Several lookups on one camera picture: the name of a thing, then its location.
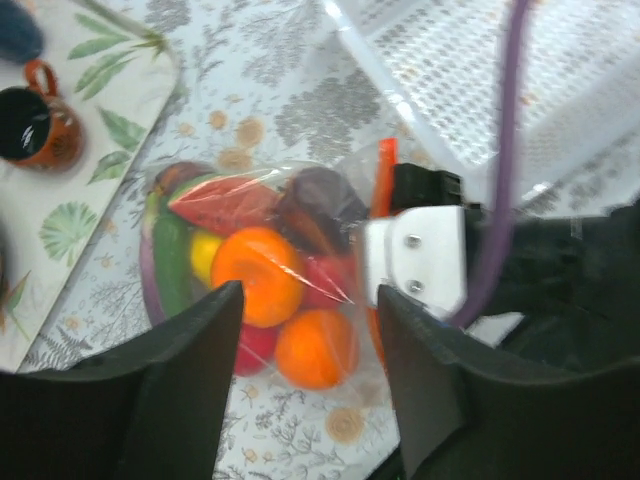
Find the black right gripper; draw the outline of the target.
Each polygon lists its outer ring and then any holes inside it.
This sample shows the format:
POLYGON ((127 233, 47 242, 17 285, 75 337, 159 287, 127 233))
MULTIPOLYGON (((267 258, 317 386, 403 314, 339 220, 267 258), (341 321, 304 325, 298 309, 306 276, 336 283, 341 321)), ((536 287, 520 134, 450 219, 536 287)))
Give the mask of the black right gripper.
POLYGON ((480 219, 480 204, 468 202, 460 176, 400 163, 393 167, 391 214, 417 207, 462 206, 468 219, 480 219))

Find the fake dark purple fig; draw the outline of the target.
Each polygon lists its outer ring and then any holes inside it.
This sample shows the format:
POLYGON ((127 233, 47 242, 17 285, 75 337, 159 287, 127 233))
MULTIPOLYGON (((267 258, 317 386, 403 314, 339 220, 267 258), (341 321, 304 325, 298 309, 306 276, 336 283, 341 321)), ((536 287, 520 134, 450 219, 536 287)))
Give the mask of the fake dark purple fig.
POLYGON ((351 183, 325 167, 304 168, 290 177, 276 203, 277 222, 325 254, 346 254, 351 229, 368 216, 351 183))

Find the clear zip top bag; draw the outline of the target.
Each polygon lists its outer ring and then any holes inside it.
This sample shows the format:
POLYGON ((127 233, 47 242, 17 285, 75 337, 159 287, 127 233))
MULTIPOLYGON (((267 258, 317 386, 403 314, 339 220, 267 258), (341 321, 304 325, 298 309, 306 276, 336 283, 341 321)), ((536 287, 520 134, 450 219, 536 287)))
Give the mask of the clear zip top bag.
POLYGON ((159 325, 237 281, 243 325, 234 372, 365 402, 384 389, 376 317, 364 303, 354 233, 390 193, 397 141, 336 167, 234 173, 194 161, 158 167, 139 265, 159 325))

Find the fake yellow lemon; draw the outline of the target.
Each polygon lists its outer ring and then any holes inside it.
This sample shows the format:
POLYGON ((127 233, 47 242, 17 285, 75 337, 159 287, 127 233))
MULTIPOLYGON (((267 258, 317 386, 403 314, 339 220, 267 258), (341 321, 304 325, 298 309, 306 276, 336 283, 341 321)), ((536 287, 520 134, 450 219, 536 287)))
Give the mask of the fake yellow lemon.
POLYGON ((205 230, 192 232, 189 259, 193 275, 207 288, 211 287, 211 265, 224 239, 205 230))

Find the fake red strawberry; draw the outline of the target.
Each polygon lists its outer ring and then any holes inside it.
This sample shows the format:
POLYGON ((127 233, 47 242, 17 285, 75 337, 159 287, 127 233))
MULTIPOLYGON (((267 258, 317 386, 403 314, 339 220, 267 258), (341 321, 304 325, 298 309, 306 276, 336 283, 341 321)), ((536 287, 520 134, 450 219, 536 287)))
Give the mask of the fake red strawberry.
POLYGON ((353 255, 309 255, 304 268, 304 308, 334 309, 352 301, 356 286, 353 255))

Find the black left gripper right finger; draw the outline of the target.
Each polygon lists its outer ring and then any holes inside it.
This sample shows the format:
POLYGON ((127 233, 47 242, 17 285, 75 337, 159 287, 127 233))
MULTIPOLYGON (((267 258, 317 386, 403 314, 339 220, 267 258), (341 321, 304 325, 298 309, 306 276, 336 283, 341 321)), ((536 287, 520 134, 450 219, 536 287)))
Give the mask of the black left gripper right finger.
POLYGON ((388 380, 410 479, 635 479, 639 362, 589 373, 496 350, 378 294, 388 380))

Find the fake purple eggplant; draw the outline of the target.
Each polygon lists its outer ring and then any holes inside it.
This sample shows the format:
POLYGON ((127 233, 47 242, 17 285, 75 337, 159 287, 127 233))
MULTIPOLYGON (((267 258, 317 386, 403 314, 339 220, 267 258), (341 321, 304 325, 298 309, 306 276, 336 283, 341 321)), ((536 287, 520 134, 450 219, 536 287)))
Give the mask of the fake purple eggplant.
POLYGON ((190 307, 194 297, 191 227, 169 209, 169 200, 176 191, 213 172, 203 163, 179 161, 159 171, 147 192, 139 266, 143 300, 153 327, 190 307))

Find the fake red apple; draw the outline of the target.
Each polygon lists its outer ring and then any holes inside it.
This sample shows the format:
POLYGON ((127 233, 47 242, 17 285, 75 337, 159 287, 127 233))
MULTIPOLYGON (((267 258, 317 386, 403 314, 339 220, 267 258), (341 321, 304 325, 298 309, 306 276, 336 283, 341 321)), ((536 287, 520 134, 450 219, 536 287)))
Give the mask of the fake red apple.
POLYGON ((236 352, 234 374, 249 377, 265 370, 274 355, 280 329, 259 328, 244 323, 236 352))

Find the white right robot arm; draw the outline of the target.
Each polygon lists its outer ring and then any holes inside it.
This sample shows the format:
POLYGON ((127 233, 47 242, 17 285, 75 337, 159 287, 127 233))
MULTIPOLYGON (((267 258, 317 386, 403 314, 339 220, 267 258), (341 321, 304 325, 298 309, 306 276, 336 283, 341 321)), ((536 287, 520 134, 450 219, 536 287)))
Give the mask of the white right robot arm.
POLYGON ((639 475, 639 207, 514 227, 484 314, 518 313, 496 346, 382 291, 400 444, 377 479, 639 475))

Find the fake watermelon slice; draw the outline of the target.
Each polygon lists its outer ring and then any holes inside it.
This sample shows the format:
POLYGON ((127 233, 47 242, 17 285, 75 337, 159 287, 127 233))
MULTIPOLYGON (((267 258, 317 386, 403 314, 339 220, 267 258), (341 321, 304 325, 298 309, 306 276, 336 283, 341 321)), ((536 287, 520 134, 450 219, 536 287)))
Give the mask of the fake watermelon slice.
POLYGON ((269 226, 279 194, 249 176, 202 175, 180 185, 168 208, 183 220, 219 236, 269 226))

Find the fake green cucumber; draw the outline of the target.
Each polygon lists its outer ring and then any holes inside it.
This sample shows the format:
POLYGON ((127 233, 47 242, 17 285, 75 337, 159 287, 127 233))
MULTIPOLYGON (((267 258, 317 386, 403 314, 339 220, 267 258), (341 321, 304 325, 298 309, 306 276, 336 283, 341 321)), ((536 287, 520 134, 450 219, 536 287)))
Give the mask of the fake green cucumber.
POLYGON ((143 300, 152 326, 163 323, 193 302, 188 224, 173 214, 167 199, 147 195, 142 219, 139 265, 143 300))

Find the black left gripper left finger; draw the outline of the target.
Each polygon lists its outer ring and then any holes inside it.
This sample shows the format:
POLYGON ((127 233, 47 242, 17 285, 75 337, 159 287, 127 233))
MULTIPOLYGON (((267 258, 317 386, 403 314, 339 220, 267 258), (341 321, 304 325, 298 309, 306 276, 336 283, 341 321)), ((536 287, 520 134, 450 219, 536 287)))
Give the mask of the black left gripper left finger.
POLYGON ((3 373, 2 477, 210 478, 243 302, 229 282, 69 369, 3 373))

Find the fake orange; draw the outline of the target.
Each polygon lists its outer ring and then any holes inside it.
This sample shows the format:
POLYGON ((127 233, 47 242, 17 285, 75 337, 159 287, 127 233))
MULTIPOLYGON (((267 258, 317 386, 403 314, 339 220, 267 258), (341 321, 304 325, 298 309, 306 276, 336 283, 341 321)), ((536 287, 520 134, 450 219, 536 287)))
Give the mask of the fake orange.
POLYGON ((244 290, 244 322, 275 327, 288 320, 303 297, 303 261, 293 245, 266 227, 242 229, 219 247, 211 281, 219 287, 239 281, 244 290))
POLYGON ((280 374, 292 385, 327 390, 357 369, 360 345, 351 321, 338 310, 307 310, 279 333, 274 353, 280 374))

